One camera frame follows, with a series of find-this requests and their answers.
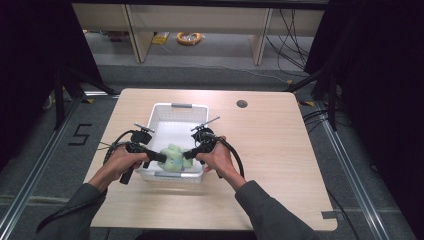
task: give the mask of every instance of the person's left hand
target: person's left hand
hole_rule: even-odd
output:
[[[103,192],[110,183],[119,179],[131,166],[139,168],[143,161],[149,161],[146,153],[129,153],[125,149],[125,145],[118,146],[88,183]]]

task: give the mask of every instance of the white basket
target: white basket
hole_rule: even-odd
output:
[[[157,103],[153,106],[148,128],[153,129],[152,140],[147,147],[155,152],[175,144],[181,148],[195,147],[191,137],[196,126],[207,122],[209,108],[205,105]],[[147,169],[142,166],[135,170],[144,180],[197,182],[201,181],[203,166],[193,159],[193,167],[181,172],[166,172],[160,168],[157,161],[151,161]]]

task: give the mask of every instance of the metal frame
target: metal frame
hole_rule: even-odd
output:
[[[59,145],[60,140],[62,139],[63,133],[67,129],[69,120],[71,119],[73,113],[77,109],[81,102],[81,98],[74,98],[65,114],[63,123],[61,126],[56,129],[52,136],[50,137],[46,147],[32,168],[31,173],[27,177],[24,185],[22,186],[19,193],[15,196],[12,204],[7,210],[6,214],[3,216],[0,223],[0,240],[8,239],[12,233],[16,223],[18,222],[22,212],[25,209],[26,203],[28,202],[29,197],[34,192],[35,187],[40,181],[48,163],[54,152],[56,151],[57,146]]]
[[[316,102],[318,110],[325,110],[324,105],[321,101]],[[321,115],[321,119],[325,120],[326,117]],[[390,239],[386,228],[384,227],[383,221],[381,220],[380,214],[376,210],[370,196],[365,190],[364,185],[355,170],[355,167],[352,164],[352,161],[347,154],[342,141],[337,134],[337,131],[333,131],[332,126],[328,121],[323,122],[324,129],[327,133],[327,136],[333,146],[337,157],[342,165],[342,168],[346,174],[347,180],[349,181],[352,191],[355,194],[356,199],[358,200],[359,206],[362,209],[362,212],[365,215],[365,219],[370,226],[371,232],[374,235],[375,239]]]

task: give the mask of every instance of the gray sleeve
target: gray sleeve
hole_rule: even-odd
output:
[[[319,239],[306,223],[270,197],[255,181],[243,185],[235,197],[249,216],[259,240]]]
[[[37,233],[35,239],[90,239],[91,221],[103,203],[103,201],[97,202],[96,200],[104,199],[106,192],[101,193],[92,185],[83,184],[59,211],[72,209],[90,201],[94,201],[96,204],[49,222]]]

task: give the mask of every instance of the hand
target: hand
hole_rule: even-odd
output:
[[[125,149],[125,145],[118,146],[108,161],[97,171],[94,177],[88,182],[98,188],[100,192],[121,175],[128,171],[128,168],[139,168],[141,163],[149,161],[146,153],[129,153]]]
[[[219,141],[216,143],[215,148],[210,153],[198,153],[196,159],[203,160],[208,166],[204,169],[204,172],[210,172],[211,170],[217,171],[227,182],[237,191],[241,186],[246,183],[246,180],[237,172],[234,168],[233,161],[231,159],[230,150],[228,150]]]

